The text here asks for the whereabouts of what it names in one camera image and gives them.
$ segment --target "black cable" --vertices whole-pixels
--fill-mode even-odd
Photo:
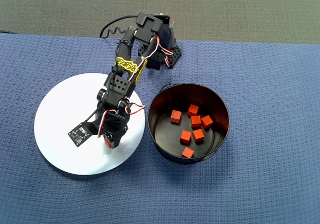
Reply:
[[[109,33],[115,34],[117,32],[117,30],[119,30],[119,33],[125,33],[126,30],[121,31],[121,29],[119,27],[115,27],[114,31],[112,31],[111,29],[108,29],[108,32],[106,33],[106,37],[102,37],[102,38],[108,38],[109,37]]]
[[[14,33],[14,34],[16,34],[15,32],[6,31],[6,30],[0,30],[0,33]]]
[[[177,85],[177,84],[176,83],[167,83],[165,86],[162,87],[162,89],[160,89],[159,93],[162,92],[166,87],[168,87],[170,85]]]
[[[125,19],[125,18],[137,18],[138,15],[128,15],[128,16],[123,16],[120,18],[115,19],[114,21],[111,21],[110,23],[108,23],[105,27],[103,27],[103,29],[101,30],[100,33],[100,38],[102,38],[103,32],[105,31],[106,28],[108,28],[111,24],[118,22],[119,20]]]

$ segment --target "wooden block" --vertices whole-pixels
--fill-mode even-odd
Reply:
[[[201,127],[201,118],[199,115],[191,116],[191,127],[192,128],[199,128]]]
[[[194,150],[192,150],[191,148],[185,147],[181,156],[183,158],[191,158],[193,154],[194,154]]]
[[[201,123],[204,129],[207,129],[212,126],[214,123],[209,115],[201,118]]]
[[[180,119],[181,119],[181,112],[173,110],[171,114],[171,122],[180,123]]]
[[[192,133],[192,136],[193,136],[193,139],[196,143],[201,142],[205,139],[205,135],[204,135],[202,129],[194,130]]]
[[[189,144],[191,138],[191,132],[183,130],[180,137],[180,142]]]
[[[189,110],[188,110],[188,116],[194,116],[197,115],[199,110],[198,106],[195,106],[193,104],[190,105]]]

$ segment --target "red wire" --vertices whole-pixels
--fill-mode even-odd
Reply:
[[[117,113],[117,111],[115,109],[110,109],[110,110],[107,110],[107,111],[105,111],[103,113],[103,116],[102,116],[102,119],[101,119],[101,123],[100,123],[100,127],[99,127],[99,131],[98,131],[98,138],[100,137],[100,132],[102,130],[102,126],[104,125],[106,114],[107,114],[107,112],[110,112],[110,111],[113,111],[113,112]]]

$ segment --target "gray carpet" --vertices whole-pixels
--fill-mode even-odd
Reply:
[[[174,17],[177,39],[320,43],[320,0],[0,0],[0,29],[97,37],[140,11]]]

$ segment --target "robotic arm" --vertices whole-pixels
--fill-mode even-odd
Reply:
[[[173,29],[169,27],[168,16],[140,13],[136,23],[138,28],[130,26],[115,50],[115,66],[104,82],[105,88],[97,94],[97,109],[68,133],[77,147],[92,135],[97,135],[103,136],[110,148],[116,148],[128,129],[130,115],[144,108],[144,105],[129,102],[144,68],[147,66],[159,70],[162,63],[173,68],[181,55]],[[142,43],[142,46],[139,49],[140,56],[132,60],[131,48],[135,40]],[[128,74],[127,79],[123,78],[125,73]],[[131,112],[133,105],[140,109]],[[95,120],[89,122],[93,115]]]

